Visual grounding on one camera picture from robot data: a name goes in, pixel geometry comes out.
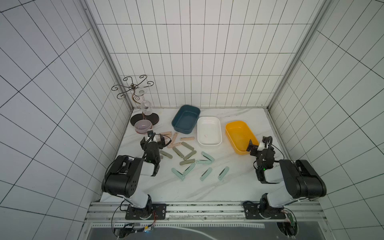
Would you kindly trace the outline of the mint green folding knife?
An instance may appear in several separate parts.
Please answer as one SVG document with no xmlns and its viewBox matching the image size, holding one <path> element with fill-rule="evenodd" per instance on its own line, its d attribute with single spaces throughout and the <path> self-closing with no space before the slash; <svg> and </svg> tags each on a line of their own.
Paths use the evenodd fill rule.
<svg viewBox="0 0 384 240">
<path fill-rule="evenodd" d="M 202 176 L 200 177 L 200 181 L 204 181 L 210 174 L 211 174 L 211 172 L 212 172 L 212 168 L 211 167 L 209 167 L 203 174 L 202 174 Z"/>
<path fill-rule="evenodd" d="M 218 180 L 221 181 L 225 176 L 226 174 L 229 172 L 229 167 L 225 167 L 221 172 L 220 174 L 218 175 Z"/>
<path fill-rule="evenodd" d="M 215 161 L 215 159 L 214 159 L 211 155 L 209 155 L 209 154 L 207 154 L 207 153 L 205 153 L 205 152 L 201 152 L 201 154 L 202 154 L 202 156 L 203 156 L 204 158 L 206 158 L 207 160 L 209 160 L 209 161 L 211 161 L 211 162 L 214 162 L 214 161 Z"/>
<path fill-rule="evenodd" d="M 196 164 L 202 164 L 202 165 L 210 165 L 213 162 L 210 160 L 196 160 Z"/>
<path fill-rule="evenodd" d="M 188 175 L 194 168 L 195 168 L 196 164 L 195 163 L 192 163 L 184 172 L 183 172 L 183 175 L 186 176 Z"/>
<path fill-rule="evenodd" d="M 179 179 L 181 179 L 182 181 L 185 179 L 185 175 L 180 173 L 178 170 L 176 170 L 175 168 L 172 168 L 171 169 L 172 173 L 174 173 Z"/>
</svg>

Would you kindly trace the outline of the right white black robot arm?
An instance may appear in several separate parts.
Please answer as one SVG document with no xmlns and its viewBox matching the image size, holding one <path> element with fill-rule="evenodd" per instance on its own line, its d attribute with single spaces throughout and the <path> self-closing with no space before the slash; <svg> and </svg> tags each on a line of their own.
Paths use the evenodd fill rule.
<svg viewBox="0 0 384 240">
<path fill-rule="evenodd" d="M 285 206 L 299 200 L 324 197 L 327 187 L 307 160 L 276 160 L 273 138 L 263 137 L 260 145 L 249 141 L 247 151 L 254 156 L 254 169 L 259 182 L 267 185 L 283 183 L 279 189 L 262 195 L 257 203 L 243 202 L 248 220 L 283 220 Z"/>
</svg>

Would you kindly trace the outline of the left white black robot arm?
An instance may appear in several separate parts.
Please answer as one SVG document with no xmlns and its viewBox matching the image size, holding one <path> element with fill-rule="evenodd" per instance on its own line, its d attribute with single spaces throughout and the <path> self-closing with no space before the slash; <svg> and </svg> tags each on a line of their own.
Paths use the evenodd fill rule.
<svg viewBox="0 0 384 240">
<path fill-rule="evenodd" d="M 143 155 L 119 155 L 108 167 L 102 181 L 102 191 L 129 203 L 127 210 L 141 219 L 155 216 L 150 195 L 137 190 L 140 176 L 155 177 L 160 168 L 160 150 L 172 139 L 152 130 L 140 141 Z"/>
</svg>

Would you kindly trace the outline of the yellow storage box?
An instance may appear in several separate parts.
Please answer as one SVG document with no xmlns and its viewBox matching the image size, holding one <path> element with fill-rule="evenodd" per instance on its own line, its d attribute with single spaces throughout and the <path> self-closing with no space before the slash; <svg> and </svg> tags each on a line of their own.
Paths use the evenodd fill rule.
<svg viewBox="0 0 384 240">
<path fill-rule="evenodd" d="M 243 121 L 235 121 L 228 123 L 225 127 L 227 138 L 229 139 L 231 146 L 238 155 L 247 155 L 247 148 L 250 141 L 253 145 L 258 145 L 259 141 L 249 128 L 249 126 Z"/>
</svg>

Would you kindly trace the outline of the dark teal storage box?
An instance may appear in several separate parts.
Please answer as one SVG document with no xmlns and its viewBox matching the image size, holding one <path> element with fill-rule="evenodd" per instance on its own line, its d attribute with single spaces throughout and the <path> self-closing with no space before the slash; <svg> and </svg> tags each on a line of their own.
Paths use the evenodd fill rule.
<svg viewBox="0 0 384 240">
<path fill-rule="evenodd" d="M 200 117 L 201 110 L 191 105 L 180 107 L 172 120 L 172 126 L 176 132 L 188 135 L 190 134 Z"/>
</svg>

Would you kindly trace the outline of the white storage box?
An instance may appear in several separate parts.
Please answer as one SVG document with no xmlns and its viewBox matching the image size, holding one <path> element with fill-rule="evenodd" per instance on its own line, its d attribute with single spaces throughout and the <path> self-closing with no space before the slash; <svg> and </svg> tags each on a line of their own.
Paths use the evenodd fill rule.
<svg viewBox="0 0 384 240">
<path fill-rule="evenodd" d="M 200 117 L 197 122 L 198 143 L 202 146 L 218 146 L 222 143 L 221 122 L 216 117 Z"/>
</svg>

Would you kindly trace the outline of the olive green folding knife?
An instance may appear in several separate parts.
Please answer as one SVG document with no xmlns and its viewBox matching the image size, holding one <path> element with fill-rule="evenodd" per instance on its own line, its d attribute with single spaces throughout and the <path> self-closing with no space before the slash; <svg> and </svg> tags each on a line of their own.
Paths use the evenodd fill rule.
<svg viewBox="0 0 384 240">
<path fill-rule="evenodd" d="M 185 157 L 185 155 L 180 150 L 178 150 L 177 147 L 173 147 L 172 149 L 180 158 L 183 159 Z"/>
<path fill-rule="evenodd" d="M 186 143 L 186 142 L 181 142 L 181 144 L 182 144 L 184 147 L 186 147 L 186 148 L 188 148 L 189 150 L 191 150 L 191 151 L 194 151 L 194 150 L 195 150 L 194 147 L 192 147 L 191 145 L 189 145 L 189 144 Z"/>
<path fill-rule="evenodd" d="M 195 159 L 185 160 L 185 161 L 181 161 L 179 163 L 179 165 L 184 166 L 184 165 L 188 165 L 188 164 L 193 164 L 193 163 L 195 163 L 195 161 L 196 161 Z"/>
<path fill-rule="evenodd" d="M 169 158 L 169 159 L 173 158 L 173 156 L 171 154 L 169 154 L 169 153 L 167 153 L 167 152 L 165 152 L 163 150 L 160 150 L 160 154 L 165 156 L 165 157 L 167 157 L 167 158 Z"/>
<path fill-rule="evenodd" d="M 184 156 L 183 160 L 186 161 L 188 160 L 189 158 L 191 158 L 193 155 L 195 155 L 197 153 L 196 150 L 193 150 L 192 152 L 190 152 L 189 154 L 187 154 L 186 156 Z"/>
</svg>

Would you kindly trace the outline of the pink glass bowl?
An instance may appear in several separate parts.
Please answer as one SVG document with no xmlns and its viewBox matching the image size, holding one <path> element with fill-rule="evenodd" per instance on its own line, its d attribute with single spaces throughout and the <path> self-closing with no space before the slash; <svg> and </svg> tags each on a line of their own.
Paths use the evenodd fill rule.
<svg viewBox="0 0 384 240">
<path fill-rule="evenodd" d="M 146 134 L 149 130 L 151 130 L 153 124 L 149 120 L 139 120 L 135 123 L 134 128 L 138 134 Z"/>
</svg>

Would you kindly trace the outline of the metal scroll cup rack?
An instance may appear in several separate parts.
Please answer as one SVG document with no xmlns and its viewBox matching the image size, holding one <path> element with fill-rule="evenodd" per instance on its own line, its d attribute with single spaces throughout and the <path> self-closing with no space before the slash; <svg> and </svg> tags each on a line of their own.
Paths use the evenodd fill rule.
<svg viewBox="0 0 384 240">
<path fill-rule="evenodd" d="M 124 89 L 122 92 L 117 94 L 117 99 L 123 100 L 130 94 L 131 100 L 137 105 L 138 109 L 141 110 L 141 102 L 145 100 L 144 95 L 147 93 L 147 90 L 149 90 L 149 88 L 155 84 L 154 81 L 147 80 L 147 78 L 147 75 L 140 75 L 139 79 L 141 81 L 135 84 L 133 77 L 124 77 L 122 84 L 116 84 L 112 86 L 111 90 L 118 91 Z M 132 126 L 134 126 L 135 123 L 139 120 L 149 120 L 154 126 L 159 122 L 160 118 L 159 115 L 154 112 L 150 116 L 145 116 L 141 110 L 140 114 L 135 114 L 131 117 L 130 123 Z"/>
</svg>

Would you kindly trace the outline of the clear glass on rack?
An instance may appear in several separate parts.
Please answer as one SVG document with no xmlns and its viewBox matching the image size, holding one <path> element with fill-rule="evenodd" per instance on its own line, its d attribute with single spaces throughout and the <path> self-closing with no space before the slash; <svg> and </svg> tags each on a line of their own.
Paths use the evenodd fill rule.
<svg viewBox="0 0 384 240">
<path fill-rule="evenodd" d="M 141 110 L 143 115 L 150 116 L 153 113 L 152 103 L 150 101 L 144 100 L 141 102 Z"/>
</svg>

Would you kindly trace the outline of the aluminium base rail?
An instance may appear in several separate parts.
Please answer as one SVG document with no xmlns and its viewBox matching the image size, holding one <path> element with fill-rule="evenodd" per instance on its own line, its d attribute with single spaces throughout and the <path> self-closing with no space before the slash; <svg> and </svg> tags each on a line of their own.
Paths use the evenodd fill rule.
<svg viewBox="0 0 384 240">
<path fill-rule="evenodd" d="M 157 224 L 174 222 L 250 222 L 250 221 L 317 221 L 325 219 L 325 214 L 317 202 L 298 202 L 260 214 L 256 203 L 251 202 L 173 202 L 154 203 L 148 216 L 133 212 L 127 203 L 92 203 L 86 215 L 87 221 L 122 223 L 153 222 Z"/>
</svg>

